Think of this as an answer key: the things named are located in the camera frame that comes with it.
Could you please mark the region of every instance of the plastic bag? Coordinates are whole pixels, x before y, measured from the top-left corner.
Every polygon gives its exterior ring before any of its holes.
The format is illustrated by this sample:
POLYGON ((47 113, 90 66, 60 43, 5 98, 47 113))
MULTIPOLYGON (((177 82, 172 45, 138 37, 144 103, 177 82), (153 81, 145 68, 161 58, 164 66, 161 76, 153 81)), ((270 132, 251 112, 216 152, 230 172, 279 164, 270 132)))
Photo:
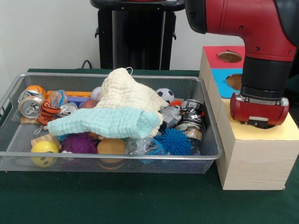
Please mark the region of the plastic bag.
POLYGON ((153 138, 129 139, 126 147, 129 155, 165 155, 163 146, 153 138))
POLYGON ((64 90, 52 91, 50 93, 52 106, 61 107, 67 103, 67 94, 64 90))

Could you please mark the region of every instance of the wire mesh basket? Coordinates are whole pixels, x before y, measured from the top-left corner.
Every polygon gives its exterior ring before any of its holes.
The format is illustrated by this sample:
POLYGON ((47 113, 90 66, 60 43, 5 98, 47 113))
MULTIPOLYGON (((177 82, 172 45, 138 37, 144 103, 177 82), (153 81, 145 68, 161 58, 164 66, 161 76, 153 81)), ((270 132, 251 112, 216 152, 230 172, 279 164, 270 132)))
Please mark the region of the wire mesh basket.
POLYGON ((194 149, 200 155, 113 155, 31 153, 30 141, 47 134, 34 135, 39 125, 21 125, 17 99, 30 85, 46 90, 92 91, 101 86, 107 75, 26 73, 18 76, 0 101, 0 170, 64 172, 135 172, 204 174, 215 159, 221 157, 222 142, 204 84, 196 77, 133 76, 150 88, 168 88, 176 98, 195 99, 204 104, 205 130, 201 143, 194 149), (51 158, 56 162, 41 168, 32 157, 51 158))

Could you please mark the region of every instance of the knitted cloth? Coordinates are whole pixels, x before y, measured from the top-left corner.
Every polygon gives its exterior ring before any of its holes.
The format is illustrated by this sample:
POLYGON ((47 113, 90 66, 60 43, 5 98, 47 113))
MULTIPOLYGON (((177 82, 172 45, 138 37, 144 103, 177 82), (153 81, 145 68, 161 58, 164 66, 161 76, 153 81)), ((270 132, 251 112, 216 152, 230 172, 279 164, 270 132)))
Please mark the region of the knitted cloth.
POLYGON ((51 121, 48 130, 55 136, 91 131, 106 138, 154 137, 163 121, 161 106, 168 103, 120 68, 104 80, 95 108, 51 121))

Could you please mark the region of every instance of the baseball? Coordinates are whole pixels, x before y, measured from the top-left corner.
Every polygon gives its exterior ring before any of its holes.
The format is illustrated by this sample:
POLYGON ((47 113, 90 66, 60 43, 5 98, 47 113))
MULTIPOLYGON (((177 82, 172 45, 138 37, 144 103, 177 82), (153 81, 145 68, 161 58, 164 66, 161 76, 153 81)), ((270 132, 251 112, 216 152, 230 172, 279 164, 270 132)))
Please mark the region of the baseball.
POLYGON ((90 99, 95 100, 97 102, 100 101, 101 87, 97 87, 92 91, 90 99))

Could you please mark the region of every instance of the shape sorter box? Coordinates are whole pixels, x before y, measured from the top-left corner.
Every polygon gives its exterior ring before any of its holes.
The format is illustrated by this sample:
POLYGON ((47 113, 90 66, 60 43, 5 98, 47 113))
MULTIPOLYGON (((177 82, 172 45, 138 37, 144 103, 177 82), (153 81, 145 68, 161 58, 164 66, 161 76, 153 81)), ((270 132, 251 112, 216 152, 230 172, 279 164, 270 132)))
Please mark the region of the shape sorter box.
POLYGON ((299 130, 288 114, 285 122, 258 129, 234 121, 229 113, 234 91, 226 78, 242 73, 244 47, 204 47, 199 76, 203 79, 224 147, 216 161, 225 190, 282 190, 299 153, 299 130), (236 52, 242 58, 229 63, 221 52, 236 52))

